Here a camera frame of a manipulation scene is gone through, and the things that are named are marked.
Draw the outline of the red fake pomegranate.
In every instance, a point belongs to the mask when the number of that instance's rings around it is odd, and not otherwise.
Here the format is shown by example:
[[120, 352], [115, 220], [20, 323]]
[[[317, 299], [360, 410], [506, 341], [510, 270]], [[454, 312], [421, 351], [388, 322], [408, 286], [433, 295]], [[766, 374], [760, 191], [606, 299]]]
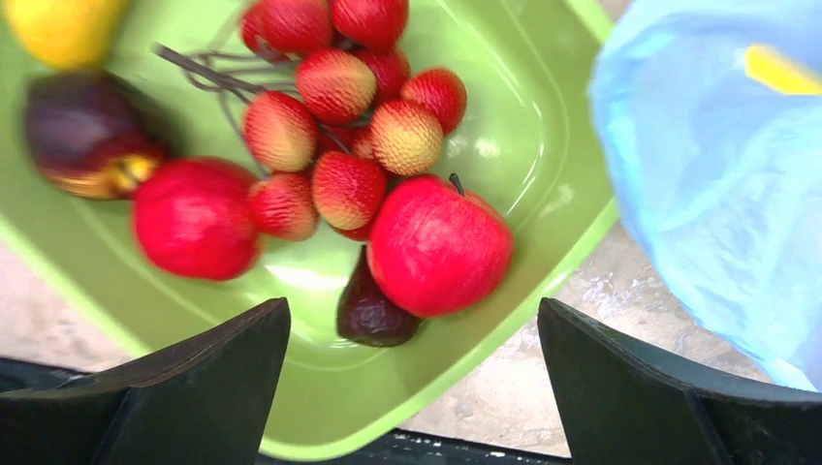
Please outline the red fake pomegranate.
[[244, 274], [263, 243], [247, 200], [257, 180], [217, 157], [163, 165], [133, 197], [133, 231], [144, 255], [186, 278], [227, 281]]

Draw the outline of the light blue plastic bag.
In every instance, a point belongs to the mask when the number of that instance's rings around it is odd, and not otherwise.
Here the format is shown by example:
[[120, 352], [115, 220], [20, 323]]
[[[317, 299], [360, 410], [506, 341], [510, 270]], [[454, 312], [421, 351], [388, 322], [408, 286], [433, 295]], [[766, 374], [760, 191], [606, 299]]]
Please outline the light blue plastic bag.
[[747, 77], [772, 47], [821, 76], [817, 1], [635, 1], [589, 86], [623, 226], [705, 329], [821, 388], [821, 94]]

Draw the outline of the dark red yellow fake fruit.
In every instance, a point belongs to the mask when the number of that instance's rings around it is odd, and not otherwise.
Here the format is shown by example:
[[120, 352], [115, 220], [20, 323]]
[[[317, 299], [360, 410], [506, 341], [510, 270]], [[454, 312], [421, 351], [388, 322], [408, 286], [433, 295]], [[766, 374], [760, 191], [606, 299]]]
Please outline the dark red yellow fake fruit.
[[36, 170], [86, 199], [127, 199], [174, 155], [157, 103], [104, 70], [54, 72], [26, 87], [23, 139]]

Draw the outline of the red fake apple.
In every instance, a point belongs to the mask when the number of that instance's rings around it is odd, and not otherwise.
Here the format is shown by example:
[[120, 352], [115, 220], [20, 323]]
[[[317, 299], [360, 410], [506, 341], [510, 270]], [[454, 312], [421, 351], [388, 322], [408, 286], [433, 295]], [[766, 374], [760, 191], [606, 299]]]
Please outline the red fake apple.
[[483, 300], [505, 277], [515, 239], [505, 219], [455, 173], [400, 181], [386, 197], [366, 244], [383, 294], [430, 319]]

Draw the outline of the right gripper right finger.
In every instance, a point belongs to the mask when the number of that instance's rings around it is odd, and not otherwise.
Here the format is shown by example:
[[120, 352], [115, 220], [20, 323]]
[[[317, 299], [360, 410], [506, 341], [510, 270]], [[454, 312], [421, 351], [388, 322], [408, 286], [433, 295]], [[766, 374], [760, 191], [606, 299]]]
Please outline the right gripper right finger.
[[542, 352], [575, 464], [817, 464], [821, 397], [660, 349], [555, 298]]

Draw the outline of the yellow fake corn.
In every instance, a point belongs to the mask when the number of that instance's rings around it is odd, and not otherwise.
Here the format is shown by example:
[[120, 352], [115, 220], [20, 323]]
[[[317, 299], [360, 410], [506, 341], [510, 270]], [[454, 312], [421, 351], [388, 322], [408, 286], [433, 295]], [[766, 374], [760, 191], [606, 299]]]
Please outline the yellow fake corn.
[[123, 0], [9, 0], [1, 11], [23, 50], [66, 71], [102, 65], [131, 6]]

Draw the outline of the yellow fake fruit in bag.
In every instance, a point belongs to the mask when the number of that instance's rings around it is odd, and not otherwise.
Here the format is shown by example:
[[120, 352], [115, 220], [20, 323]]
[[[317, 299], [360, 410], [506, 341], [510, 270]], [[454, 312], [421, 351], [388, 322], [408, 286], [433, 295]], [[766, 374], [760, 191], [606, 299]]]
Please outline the yellow fake fruit in bag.
[[821, 76], [789, 59], [772, 47], [748, 46], [743, 54], [744, 72], [784, 95], [820, 95]]

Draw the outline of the green plastic tray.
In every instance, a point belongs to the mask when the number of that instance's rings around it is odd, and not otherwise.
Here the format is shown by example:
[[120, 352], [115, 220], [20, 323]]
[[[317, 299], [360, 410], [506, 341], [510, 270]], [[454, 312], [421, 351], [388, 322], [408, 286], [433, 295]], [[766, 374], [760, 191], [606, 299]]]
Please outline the green plastic tray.
[[22, 94], [44, 66], [1, 30], [1, 235], [133, 357], [284, 296], [292, 330], [261, 452], [315, 461], [357, 450], [445, 393], [516, 333], [596, 248], [617, 218], [586, 86], [610, 22], [593, 1], [414, 1], [402, 49], [415, 69], [445, 66], [468, 91], [435, 166], [503, 214], [516, 253], [493, 295], [371, 349], [340, 339], [334, 313], [361, 247], [326, 226], [268, 241], [222, 283], [150, 264], [126, 201], [54, 189], [21, 141]]

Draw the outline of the dark brown fake fig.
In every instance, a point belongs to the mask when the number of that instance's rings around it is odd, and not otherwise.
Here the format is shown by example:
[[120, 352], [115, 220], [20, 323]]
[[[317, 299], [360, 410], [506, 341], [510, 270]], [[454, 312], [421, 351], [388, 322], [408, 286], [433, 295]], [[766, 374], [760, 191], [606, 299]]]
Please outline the dark brown fake fig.
[[371, 274], [363, 245], [336, 306], [337, 334], [367, 347], [397, 347], [415, 336], [422, 321], [383, 294]]

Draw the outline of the red fake cherry bunch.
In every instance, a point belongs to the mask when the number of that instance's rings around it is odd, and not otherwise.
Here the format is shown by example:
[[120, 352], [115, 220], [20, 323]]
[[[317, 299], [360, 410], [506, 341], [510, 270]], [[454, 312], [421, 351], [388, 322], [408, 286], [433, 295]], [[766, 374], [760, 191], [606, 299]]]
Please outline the red fake cherry bunch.
[[250, 55], [295, 64], [290, 80], [267, 84], [212, 69], [214, 50], [158, 48], [196, 87], [243, 100], [236, 129], [269, 175], [247, 196], [261, 233], [303, 241], [326, 222], [365, 241], [392, 178], [438, 161], [467, 93], [450, 69], [411, 71], [398, 44], [409, 17], [406, 1], [255, 2], [239, 24]]

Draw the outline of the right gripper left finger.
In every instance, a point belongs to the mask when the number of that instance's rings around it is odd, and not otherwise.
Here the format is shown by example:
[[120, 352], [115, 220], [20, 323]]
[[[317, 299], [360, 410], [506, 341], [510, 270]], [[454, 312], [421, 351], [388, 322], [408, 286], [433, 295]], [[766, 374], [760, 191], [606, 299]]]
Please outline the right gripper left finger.
[[113, 368], [1, 362], [5, 464], [252, 464], [291, 330], [284, 298]]

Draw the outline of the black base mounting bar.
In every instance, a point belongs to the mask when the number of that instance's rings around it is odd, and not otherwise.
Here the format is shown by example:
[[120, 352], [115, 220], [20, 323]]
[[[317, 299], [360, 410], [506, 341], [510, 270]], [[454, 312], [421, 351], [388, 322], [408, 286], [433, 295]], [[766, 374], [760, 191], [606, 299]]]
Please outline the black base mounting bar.
[[[72, 368], [45, 365], [3, 357], [1, 359], [1, 389], [56, 388], [86, 374]], [[349, 454], [328, 459], [336, 465], [561, 465], [570, 464], [568, 457], [521, 449], [442, 437], [395, 428], [366, 446]]]

